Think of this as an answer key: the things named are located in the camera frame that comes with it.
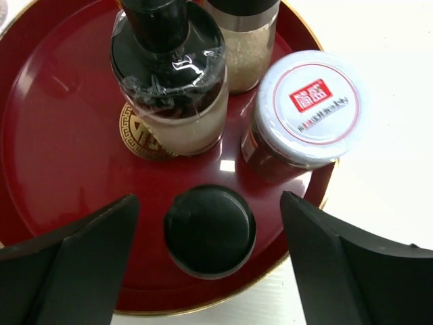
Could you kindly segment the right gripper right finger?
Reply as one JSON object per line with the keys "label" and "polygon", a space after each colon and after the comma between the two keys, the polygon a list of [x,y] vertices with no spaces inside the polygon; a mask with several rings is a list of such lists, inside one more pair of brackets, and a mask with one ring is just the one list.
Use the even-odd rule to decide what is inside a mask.
{"label": "right gripper right finger", "polygon": [[283,229],[307,324],[431,324],[432,251],[377,236],[292,192]]}

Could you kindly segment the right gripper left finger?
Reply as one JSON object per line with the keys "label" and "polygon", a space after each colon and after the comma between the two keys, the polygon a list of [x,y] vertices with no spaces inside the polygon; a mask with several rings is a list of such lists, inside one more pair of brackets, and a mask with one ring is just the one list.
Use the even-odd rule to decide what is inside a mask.
{"label": "right gripper left finger", "polygon": [[139,216],[129,194],[1,249],[2,324],[109,324]]}

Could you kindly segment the black lid pepper shaker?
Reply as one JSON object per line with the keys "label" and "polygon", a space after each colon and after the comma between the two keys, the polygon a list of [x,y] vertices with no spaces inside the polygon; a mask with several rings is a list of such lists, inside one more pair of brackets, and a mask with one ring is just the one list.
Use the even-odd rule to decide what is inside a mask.
{"label": "black lid pepper shaker", "polygon": [[164,216],[164,240],[179,269],[203,280],[240,270],[256,243],[252,209],[236,191],[204,184],[176,196]]}

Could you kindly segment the white lid spice jar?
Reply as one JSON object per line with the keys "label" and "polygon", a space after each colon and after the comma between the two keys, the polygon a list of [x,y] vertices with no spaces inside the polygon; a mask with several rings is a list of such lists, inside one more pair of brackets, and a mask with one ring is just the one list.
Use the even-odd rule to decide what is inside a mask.
{"label": "white lid spice jar", "polygon": [[369,95],[353,68],[324,51],[297,51],[260,82],[242,155],[264,180],[288,181],[349,153],[368,117]]}

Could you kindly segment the black knob white grinder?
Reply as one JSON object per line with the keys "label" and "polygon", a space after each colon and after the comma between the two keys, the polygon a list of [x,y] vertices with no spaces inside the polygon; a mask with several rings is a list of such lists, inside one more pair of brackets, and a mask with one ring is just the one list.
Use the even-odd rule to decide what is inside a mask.
{"label": "black knob white grinder", "polygon": [[214,146],[228,107],[226,46],[213,17],[193,1],[122,1],[110,63],[123,96],[167,151]]}

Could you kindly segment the clear lid white shaker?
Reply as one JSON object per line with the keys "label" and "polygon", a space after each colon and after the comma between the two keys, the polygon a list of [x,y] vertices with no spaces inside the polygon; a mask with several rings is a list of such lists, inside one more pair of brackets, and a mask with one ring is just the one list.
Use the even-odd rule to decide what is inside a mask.
{"label": "clear lid white shaker", "polygon": [[225,39],[229,92],[251,90],[271,61],[280,1],[208,0],[202,6]]}

